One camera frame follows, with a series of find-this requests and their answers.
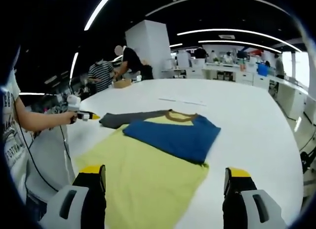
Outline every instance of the black ceiling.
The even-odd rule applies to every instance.
[[[79,55],[74,75],[87,72],[97,55],[112,60],[114,47],[124,41],[125,31],[144,19],[165,23],[170,44],[185,46],[196,45],[199,40],[219,39],[219,34],[235,35],[236,40],[265,46],[279,43],[262,36],[231,32],[177,36],[197,29],[243,29],[282,40],[300,37],[288,14],[254,0],[189,0],[148,17],[145,15],[149,12],[174,0],[110,0],[85,32],[85,24],[99,1],[45,0],[32,9],[23,30],[17,64],[16,76],[22,91],[48,92],[49,87],[43,82],[69,71],[75,52]],[[284,7],[280,0],[265,1]]]

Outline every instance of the window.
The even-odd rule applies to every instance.
[[[310,64],[307,52],[295,53],[295,78],[304,86],[310,85]]]
[[[177,52],[172,52],[171,53],[171,58],[174,59],[177,56]]]
[[[287,76],[293,76],[293,67],[292,67],[292,54],[290,51],[282,53],[282,62],[284,66],[284,72]]]

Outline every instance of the cardboard box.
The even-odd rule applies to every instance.
[[[113,87],[114,88],[125,88],[128,87],[132,84],[132,80],[131,79],[122,79],[120,81],[116,81],[113,83]]]

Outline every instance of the black t-shirt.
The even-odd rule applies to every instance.
[[[123,52],[123,62],[124,61],[127,61],[127,68],[131,69],[132,73],[140,71],[143,67],[136,52],[128,47],[126,47]]]
[[[205,59],[206,55],[206,51],[202,48],[198,48],[194,51],[194,56],[196,57],[196,59]]]

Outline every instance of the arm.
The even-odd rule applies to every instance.
[[[100,82],[101,80],[94,77],[94,74],[91,70],[88,72],[88,81],[89,82]]]
[[[74,112],[65,112],[61,114],[41,114],[25,110],[25,106],[20,97],[15,101],[15,120],[28,131],[42,131],[53,128],[58,125],[70,124],[71,118],[76,114]]]
[[[120,68],[119,68],[118,72],[114,75],[114,78],[121,77],[124,73],[127,72],[127,70],[128,70],[128,68],[127,68],[127,61],[124,61],[120,65]]]
[[[147,60],[142,60],[141,61],[143,65],[149,65],[149,63],[147,62]]]

